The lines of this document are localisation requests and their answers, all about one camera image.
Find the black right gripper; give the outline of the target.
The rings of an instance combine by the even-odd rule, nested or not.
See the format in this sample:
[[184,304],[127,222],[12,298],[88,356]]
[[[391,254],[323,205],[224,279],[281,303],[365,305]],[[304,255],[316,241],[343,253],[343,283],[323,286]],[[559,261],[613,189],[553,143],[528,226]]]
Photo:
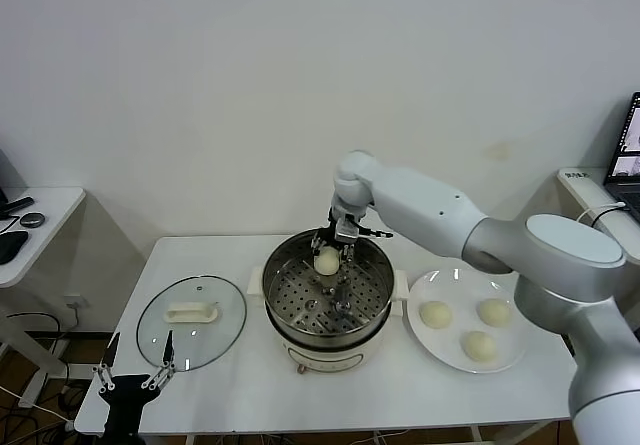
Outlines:
[[332,206],[328,220],[328,226],[316,232],[312,238],[312,256],[317,257],[327,245],[339,252],[341,264],[352,263],[355,254],[354,244],[360,235],[358,226],[361,209],[353,206]]

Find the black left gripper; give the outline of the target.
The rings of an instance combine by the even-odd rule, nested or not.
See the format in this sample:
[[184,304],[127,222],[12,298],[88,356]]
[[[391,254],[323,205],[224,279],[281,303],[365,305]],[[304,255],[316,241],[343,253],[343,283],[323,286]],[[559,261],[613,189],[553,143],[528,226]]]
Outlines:
[[120,333],[113,335],[99,364],[93,373],[101,386],[99,396],[109,406],[104,425],[103,438],[129,438],[139,431],[145,405],[153,400],[153,390],[161,391],[172,379],[176,367],[174,363],[173,331],[168,332],[160,365],[149,374],[112,374],[119,345]]

